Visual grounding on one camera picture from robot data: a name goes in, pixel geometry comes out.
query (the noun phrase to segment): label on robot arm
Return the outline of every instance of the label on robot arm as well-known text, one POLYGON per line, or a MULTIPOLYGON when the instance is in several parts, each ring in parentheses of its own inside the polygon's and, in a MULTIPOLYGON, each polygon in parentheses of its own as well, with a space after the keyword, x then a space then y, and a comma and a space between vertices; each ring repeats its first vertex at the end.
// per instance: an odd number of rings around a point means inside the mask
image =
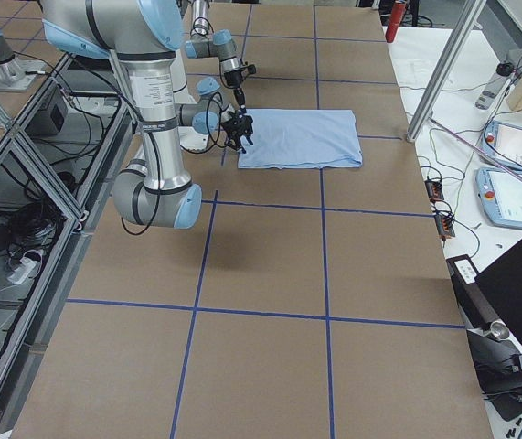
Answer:
POLYGON ((173 105, 171 75, 131 76, 131 86, 136 105, 141 108, 157 108, 173 105))
POLYGON ((455 266, 460 272, 467 284, 473 284, 476 282, 476 270, 467 260, 460 260, 455 262, 455 266))

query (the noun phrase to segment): white and blue device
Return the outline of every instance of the white and blue device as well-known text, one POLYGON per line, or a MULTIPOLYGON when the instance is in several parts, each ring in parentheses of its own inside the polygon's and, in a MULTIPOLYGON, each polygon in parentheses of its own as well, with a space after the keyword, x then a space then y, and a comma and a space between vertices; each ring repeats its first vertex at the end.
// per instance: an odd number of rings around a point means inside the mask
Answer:
POLYGON ((476 184, 490 221, 499 227, 522 230, 522 183, 501 169, 481 167, 476 184))
POLYGON ((482 149, 501 165, 522 171, 522 128, 492 121, 484 131, 482 149))

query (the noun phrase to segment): folded towel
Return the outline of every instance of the folded towel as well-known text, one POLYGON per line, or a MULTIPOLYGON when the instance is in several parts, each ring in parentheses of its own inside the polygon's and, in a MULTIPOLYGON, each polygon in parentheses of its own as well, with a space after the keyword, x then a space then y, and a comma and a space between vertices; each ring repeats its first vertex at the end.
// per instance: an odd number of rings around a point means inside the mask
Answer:
POLYGON ((254 133, 243 141, 241 168, 361 167, 350 110, 249 110, 254 133))

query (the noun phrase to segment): white table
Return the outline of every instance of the white table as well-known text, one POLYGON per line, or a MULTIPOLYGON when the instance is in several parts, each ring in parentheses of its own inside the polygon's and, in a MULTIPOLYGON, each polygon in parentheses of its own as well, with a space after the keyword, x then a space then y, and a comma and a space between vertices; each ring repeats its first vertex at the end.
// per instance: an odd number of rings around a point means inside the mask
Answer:
MULTIPOLYGON (((401 86, 401 97, 408 117, 417 108, 423 90, 431 77, 435 63, 440 57, 450 30, 447 29, 422 29, 401 27, 392 44, 389 44, 389 52, 397 80, 401 86)), ((475 108, 474 103, 483 87, 473 91, 456 91, 471 89, 490 80, 499 60, 490 48, 481 31, 475 30, 468 38, 462 53, 460 54, 448 80, 443 86, 443 92, 433 107, 433 117, 452 131, 480 130, 484 127, 495 108, 495 104, 488 111, 475 108)), ((506 100, 500 106, 499 112, 509 112, 506 100)), ((496 120, 509 122, 522 126, 522 112, 497 115, 496 120)), ((448 167, 439 165, 434 158, 431 148, 430 129, 434 125, 427 123, 416 141, 417 153, 422 166, 437 167, 444 178, 461 177, 462 174, 448 167)), ((480 133, 461 134, 466 140, 475 144, 480 133)), ((443 163, 459 169, 465 169, 472 150, 456 141, 449 134, 441 131, 432 132, 436 145, 437 157, 443 163)), ((474 264, 482 271, 487 265, 505 253, 510 247, 522 238, 522 230, 495 227, 490 224, 484 214, 480 200, 477 197, 475 186, 475 170, 487 166, 477 155, 474 155, 463 181, 459 200, 459 208, 456 211, 456 219, 470 228, 473 228, 480 239, 480 249, 474 257, 474 264)), ((427 176, 427 169, 422 169, 427 176)), ((437 177, 433 171, 430 177, 437 177)), ((457 192, 460 183, 448 179, 443 185, 443 194, 450 205, 455 208, 457 192)), ((446 258, 472 254, 476 249, 476 239, 472 233, 464 227, 455 224, 456 237, 449 239, 444 247, 446 258)), ((486 404, 486 410, 490 418, 495 438, 504 437, 509 428, 519 428, 514 421, 507 423, 500 418, 491 403, 486 404)))

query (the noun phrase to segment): red fire extinguisher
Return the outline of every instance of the red fire extinguisher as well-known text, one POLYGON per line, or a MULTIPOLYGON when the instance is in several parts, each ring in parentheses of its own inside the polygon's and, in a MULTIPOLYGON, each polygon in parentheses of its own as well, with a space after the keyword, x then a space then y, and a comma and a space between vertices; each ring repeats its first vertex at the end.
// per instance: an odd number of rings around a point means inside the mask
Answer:
POLYGON ((405 0, 395 1, 395 4, 392 7, 392 11, 390 11, 389 24, 387 26, 387 33, 385 34, 388 43, 392 43, 395 40, 397 29, 400 26, 400 22, 403 20, 406 7, 407 2, 405 0))

